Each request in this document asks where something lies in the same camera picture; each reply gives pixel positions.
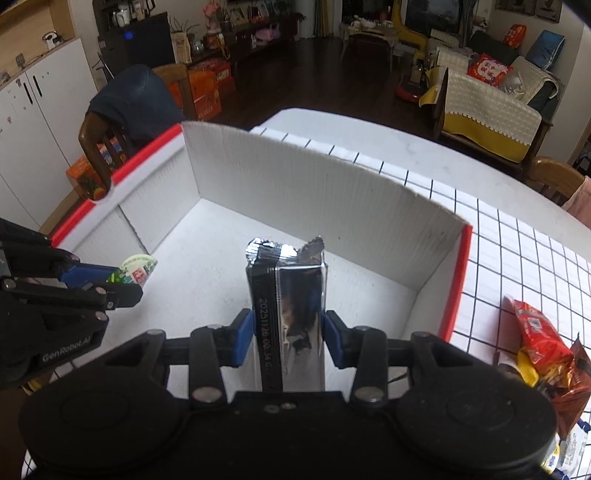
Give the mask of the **wooden chair with dark jacket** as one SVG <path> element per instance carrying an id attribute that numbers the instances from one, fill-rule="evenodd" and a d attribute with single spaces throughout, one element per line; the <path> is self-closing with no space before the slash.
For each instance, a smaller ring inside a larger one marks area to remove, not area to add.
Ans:
<path id="1" fill-rule="evenodd" d="M 151 70 L 166 84 L 177 106 L 181 108 L 186 117 L 184 121 L 197 118 L 190 88 L 188 69 L 186 66 L 183 64 L 169 64 Z M 134 154 L 138 153 L 152 142 L 151 141 L 143 148 L 136 149 L 131 145 L 127 137 L 118 132 L 113 125 L 110 125 L 97 114 L 86 112 L 79 129 L 78 140 L 84 155 L 96 170 L 99 178 L 104 182 L 106 190 L 111 188 L 112 172 L 110 172 L 108 166 L 105 164 L 103 157 L 97 148 L 97 144 L 103 143 L 107 146 L 107 149 L 113 156 L 115 164 L 119 168 L 124 163 L 121 163 L 112 149 L 109 139 L 113 137 L 118 139 L 123 151 L 127 155 L 127 159 L 131 158 Z"/>

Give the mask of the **red printed cushion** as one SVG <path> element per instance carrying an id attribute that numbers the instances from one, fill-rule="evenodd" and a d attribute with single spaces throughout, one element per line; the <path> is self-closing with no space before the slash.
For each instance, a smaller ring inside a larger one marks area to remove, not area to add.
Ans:
<path id="1" fill-rule="evenodd" d="M 487 54 L 481 54 L 468 68 L 467 74 L 488 85 L 498 87 L 513 70 L 512 66 L 505 65 Z"/>

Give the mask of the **silver foil snack pack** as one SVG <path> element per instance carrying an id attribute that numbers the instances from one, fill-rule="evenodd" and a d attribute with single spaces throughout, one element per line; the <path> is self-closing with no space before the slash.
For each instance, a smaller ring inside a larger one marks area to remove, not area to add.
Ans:
<path id="1" fill-rule="evenodd" d="M 321 392 L 328 277 L 324 240 L 317 237 L 295 248 L 255 238 L 245 257 L 262 390 Z"/>

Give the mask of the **dark blue jacket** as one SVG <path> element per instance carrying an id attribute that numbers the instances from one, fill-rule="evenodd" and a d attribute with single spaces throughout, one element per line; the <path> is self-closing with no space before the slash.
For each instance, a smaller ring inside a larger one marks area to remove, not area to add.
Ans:
<path id="1" fill-rule="evenodd" d="M 136 149 L 186 119 L 163 80 L 145 65 L 116 75 L 92 98 L 87 112 L 113 125 Z"/>

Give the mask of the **white grid tablecloth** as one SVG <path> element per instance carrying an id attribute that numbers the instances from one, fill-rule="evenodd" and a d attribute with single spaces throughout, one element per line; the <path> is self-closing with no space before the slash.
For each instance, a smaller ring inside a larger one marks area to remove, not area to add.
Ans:
<path id="1" fill-rule="evenodd" d="M 311 144 L 295 145 L 314 151 Z M 337 150 L 319 152 L 342 157 Z M 501 374 L 497 350 L 518 350 L 511 296 L 559 322 L 590 320 L 588 258 L 530 223 L 436 187 L 403 186 L 472 229 L 449 339 L 388 336 L 388 401 L 353 403 L 346 390 L 264 392 L 254 335 L 242 366 L 222 367 L 226 402 L 189 398 L 189 338 L 149 329 L 108 351 L 101 344 L 30 396 L 19 414 L 36 479 L 509 479 L 531 478 L 557 418 L 540 392 Z M 332 367 L 328 346 L 329 362 Z"/>

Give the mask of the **green white small snack packet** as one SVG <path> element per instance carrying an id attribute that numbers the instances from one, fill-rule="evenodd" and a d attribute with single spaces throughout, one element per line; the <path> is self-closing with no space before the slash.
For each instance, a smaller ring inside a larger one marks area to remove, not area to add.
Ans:
<path id="1" fill-rule="evenodd" d="M 107 282 L 137 284 L 143 287 L 156 266 L 157 260 L 150 255 L 132 255 L 107 277 Z"/>

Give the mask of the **pink towel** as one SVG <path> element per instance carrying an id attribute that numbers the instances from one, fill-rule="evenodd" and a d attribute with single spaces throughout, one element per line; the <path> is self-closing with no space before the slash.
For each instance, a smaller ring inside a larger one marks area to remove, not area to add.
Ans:
<path id="1" fill-rule="evenodd" d="M 587 228 L 591 228 L 591 179 L 585 177 L 581 186 L 563 205 L 563 209 Z"/>

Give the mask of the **sofa with cream cover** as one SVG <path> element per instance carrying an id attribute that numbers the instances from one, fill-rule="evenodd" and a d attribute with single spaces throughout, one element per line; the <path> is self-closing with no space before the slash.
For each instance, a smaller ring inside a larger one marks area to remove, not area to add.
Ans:
<path id="1" fill-rule="evenodd" d="M 560 83 L 519 56 L 508 65 L 514 70 L 493 87 L 467 74 L 480 55 L 437 47 L 419 105 L 434 109 L 438 133 L 520 164 L 536 156 L 545 140 Z"/>

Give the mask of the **red white cardboard box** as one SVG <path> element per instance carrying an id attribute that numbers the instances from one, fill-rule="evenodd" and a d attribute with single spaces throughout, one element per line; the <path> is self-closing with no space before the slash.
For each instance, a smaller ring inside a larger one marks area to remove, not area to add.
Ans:
<path id="1" fill-rule="evenodd" d="M 322 238 L 325 306 L 349 326 L 397 339 L 452 335 L 472 238 L 459 216 L 379 167 L 202 122 L 171 128 L 131 159 L 108 194 L 56 234 L 88 263 L 157 260 L 143 298 L 116 311 L 108 351 L 161 329 L 228 323 L 250 306 L 245 249 L 255 238 L 301 248 Z M 325 350 L 325 389 L 346 390 Z"/>

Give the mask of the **red chips bag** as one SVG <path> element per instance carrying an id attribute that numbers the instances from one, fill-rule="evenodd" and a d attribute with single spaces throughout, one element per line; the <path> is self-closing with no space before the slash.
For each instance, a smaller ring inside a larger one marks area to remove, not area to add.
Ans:
<path id="1" fill-rule="evenodd" d="M 538 379 L 559 389 L 569 388 L 574 353 L 540 310 L 511 296 L 506 299 L 518 322 L 522 338 L 520 353 L 529 360 Z"/>

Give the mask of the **dark red foil snack bag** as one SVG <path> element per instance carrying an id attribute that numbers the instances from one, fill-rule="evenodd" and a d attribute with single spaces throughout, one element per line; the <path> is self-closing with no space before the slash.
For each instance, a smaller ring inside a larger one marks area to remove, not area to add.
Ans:
<path id="1" fill-rule="evenodd" d="M 557 433 L 565 440 L 590 400 L 590 359 L 580 339 L 541 376 L 538 389 L 551 401 L 557 416 Z"/>

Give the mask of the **wooden chair with pink towel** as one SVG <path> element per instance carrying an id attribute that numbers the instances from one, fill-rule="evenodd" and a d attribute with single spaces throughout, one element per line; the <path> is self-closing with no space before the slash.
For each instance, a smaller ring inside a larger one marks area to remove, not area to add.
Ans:
<path id="1" fill-rule="evenodd" d="M 588 177 L 566 163 L 542 156 L 536 157 L 530 162 L 525 175 L 527 180 L 541 184 L 564 199 L 565 202 L 561 205 L 562 209 L 563 205 L 581 186 L 585 177 Z"/>

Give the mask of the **orange fruit carton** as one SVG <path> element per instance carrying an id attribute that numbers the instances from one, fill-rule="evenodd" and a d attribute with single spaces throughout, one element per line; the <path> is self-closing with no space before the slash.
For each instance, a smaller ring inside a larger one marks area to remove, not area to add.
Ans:
<path id="1" fill-rule="evenodd" d="M 118 159 L 121 163 L 125 163 L 127 161 L 127 155 L 123 151 L 118 139 L 113 137 L 109 141 Z M 114 172 L 118 166 L 115 164 L 107 146 L 99 143 L 97 144 L 97 148 L 110 172 Z M 82 155 L 66 170 L 66 176 L 81 198 L 85 197 L 92 201 L 98 201 L 107 193 L 104 182 L 99 178 L 96 170 L 85 155 Z"/>

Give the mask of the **white blue snack packet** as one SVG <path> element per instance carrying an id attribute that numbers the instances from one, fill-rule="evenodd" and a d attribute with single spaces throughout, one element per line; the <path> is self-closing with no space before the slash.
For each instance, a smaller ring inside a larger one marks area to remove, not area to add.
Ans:
<path id="1" fill-rule="evenodd" d="M 565 440 L 555 434 L 541 464 L 552 479 L 573 479 L 581 470 L 590 424 L 579 419 Z"/>

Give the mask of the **white cabinet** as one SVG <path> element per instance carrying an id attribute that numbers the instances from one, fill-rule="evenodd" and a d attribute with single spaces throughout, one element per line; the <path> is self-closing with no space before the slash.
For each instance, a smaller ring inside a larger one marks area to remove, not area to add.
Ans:
<path id="1" fill-rule="evenodd" d="M 1 216 L 39 229 L 73 193 L 66 170 L 82 156 L 79 128 L 97 89 L 79 39 L 1 88 Z"/>

